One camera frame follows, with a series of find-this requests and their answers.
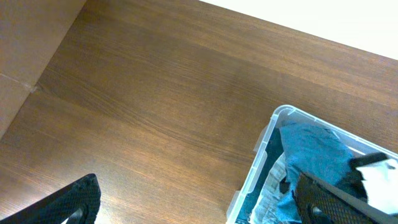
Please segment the light grey jeans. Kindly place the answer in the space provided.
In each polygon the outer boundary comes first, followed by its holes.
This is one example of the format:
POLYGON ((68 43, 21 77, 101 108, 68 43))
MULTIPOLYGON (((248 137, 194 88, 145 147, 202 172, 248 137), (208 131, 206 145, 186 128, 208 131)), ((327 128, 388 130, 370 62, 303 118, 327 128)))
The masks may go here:
POLYGON ((284 196, 279 190, 279 184, 285 176, 285 155, 283 152, 275 161, 265 179, 259 198, 251 212, 250 224, 286 223, 276 215, 277 203, 284 196))

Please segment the clear plastic storage container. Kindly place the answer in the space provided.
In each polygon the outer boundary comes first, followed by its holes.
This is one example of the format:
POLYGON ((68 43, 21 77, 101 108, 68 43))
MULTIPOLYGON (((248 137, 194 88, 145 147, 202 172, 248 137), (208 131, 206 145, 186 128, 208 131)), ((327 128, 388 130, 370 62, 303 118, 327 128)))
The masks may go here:
POLYGON ((308 123, 311 125, 330 129, 332 133, 345 144, 355 156, 363 156, 374 152, 383 152, 391 159, 397 159, 397 154, 385 149, 377 144, 369 142, 359 136, 345 131, 331 123, 328 123, 316 116, 307 113, 292 105, 281 105, 276 108, 270 118, 268 125, 262 130, 259 139, 254 147, 256 156, 246 177, 241 190, 234 193, 233 199, 226 212, 226 223, 234 224, 239 209, 242 207, 245 196, 254 189, 255 183, 261 173, 267 154, 264 152, 270 140, 270 136, 275 128, 282 126, 284 121, 293 121, 296 123, 308 123))

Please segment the small blue denim garment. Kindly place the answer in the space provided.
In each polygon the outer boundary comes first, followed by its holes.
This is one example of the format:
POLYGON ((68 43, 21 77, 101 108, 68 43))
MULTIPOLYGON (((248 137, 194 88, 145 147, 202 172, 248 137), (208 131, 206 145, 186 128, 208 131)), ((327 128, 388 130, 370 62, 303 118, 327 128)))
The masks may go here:
POLYGON ((354 197, 368 199, 363 185, 353 187, 344 179, 352 171, 349 162, 354 155, 330 129, 286 121, 279 132, 285 154, 286 181, 290 184, 288 192, 277 203, 279 220, 301 222, 292 192, 302 172, 312 174, 354 197))

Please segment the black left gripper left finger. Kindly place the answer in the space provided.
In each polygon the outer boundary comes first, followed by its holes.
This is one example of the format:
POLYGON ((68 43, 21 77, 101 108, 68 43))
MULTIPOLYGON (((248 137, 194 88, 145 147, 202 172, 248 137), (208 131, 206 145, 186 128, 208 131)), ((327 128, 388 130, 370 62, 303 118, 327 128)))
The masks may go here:
POLYGON ((1 223, 94 224, 101 204, 95 174, 88 174, 38 202, 1 220, 1 223))

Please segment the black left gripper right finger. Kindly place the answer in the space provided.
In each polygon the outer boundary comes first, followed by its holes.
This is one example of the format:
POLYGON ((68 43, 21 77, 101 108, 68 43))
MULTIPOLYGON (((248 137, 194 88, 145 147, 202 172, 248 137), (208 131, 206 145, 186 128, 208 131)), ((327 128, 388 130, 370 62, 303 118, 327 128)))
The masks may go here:
POLYGON ((397 224, 397 216, 388 215, 311 174, 300 174, 293 198, 302 223, 397 224))

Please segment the dark blue jeans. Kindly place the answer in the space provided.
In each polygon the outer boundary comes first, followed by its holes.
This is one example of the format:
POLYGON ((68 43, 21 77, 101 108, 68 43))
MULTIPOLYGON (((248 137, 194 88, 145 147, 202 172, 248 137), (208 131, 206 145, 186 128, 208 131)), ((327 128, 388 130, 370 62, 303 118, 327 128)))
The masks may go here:
POLYGON ((264 161, 263 167, 261 168, 261 173, 257 180, 254 181, 254 189, 245 196, 243 205, 239 209, 238 216, 234 220, 234 223, 249 223, 250 220, 254 220, 250 216, 261 195, 261 190, 266 183, 266 178, 268 177, 272 166, 276 163, 278 158, 284 152, 280 140, 280 132, 277 128, 272 132, 270 140, 264 152, 267 154, 267 156, 264 161))

